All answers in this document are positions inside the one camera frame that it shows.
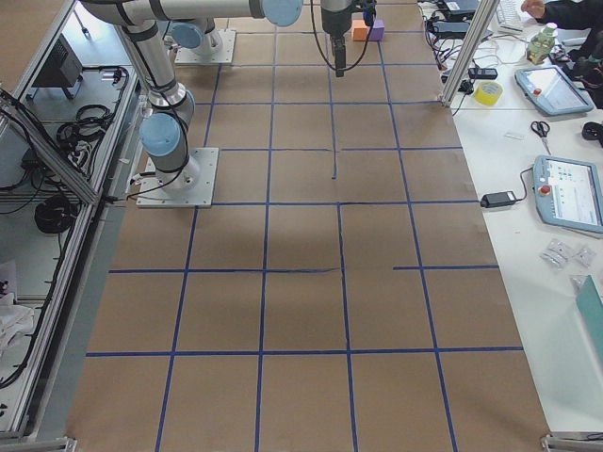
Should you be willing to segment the person hand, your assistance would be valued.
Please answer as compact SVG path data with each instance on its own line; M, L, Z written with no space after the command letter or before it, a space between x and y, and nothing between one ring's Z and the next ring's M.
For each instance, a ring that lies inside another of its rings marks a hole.
M528 13L533 19L542 19L546 15L544 0L525 0L520 9L522 12Z

